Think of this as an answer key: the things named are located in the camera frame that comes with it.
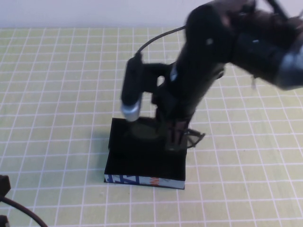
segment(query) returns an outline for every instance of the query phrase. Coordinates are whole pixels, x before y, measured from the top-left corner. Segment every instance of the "black cord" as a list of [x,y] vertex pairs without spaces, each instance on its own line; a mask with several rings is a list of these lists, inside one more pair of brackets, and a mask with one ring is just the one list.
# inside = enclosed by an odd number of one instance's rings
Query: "black cord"
[[169,34],[172,34],[172,33],[178,32],[178,31],[181,31],[184,28],[185,28],[185,26],[179,27],[179,28],[173,29],[171,31],[165,32],[165,33],[163,33],[161,35],[158,35],[158,36],[152,38],[147,43],[145,43],[142,47],[140,47],[140,49],[137,51],[137,53],[140,53],[145,47],[147,47],[149,44],[151,44],[152,42],[156,41],[157,39],[160,39],[160,38],[162,38],[162,37],[164,37],[166,35],[169,35]]
[[25,208],[24,206],[20,205],[19,203],[10,200],[6,197],[1,196],[0,197],[0,202],[4,202],[7,205],[10,205],[16,209],[18,209],[19,211],[25,213],[26,215],[28,215],[30,218],[32,218],[39,226],[41,227],[48,227],[42,220],[41,218],[39,218],[36,214],[34,214],[33,212],[31,212],[29,209]]

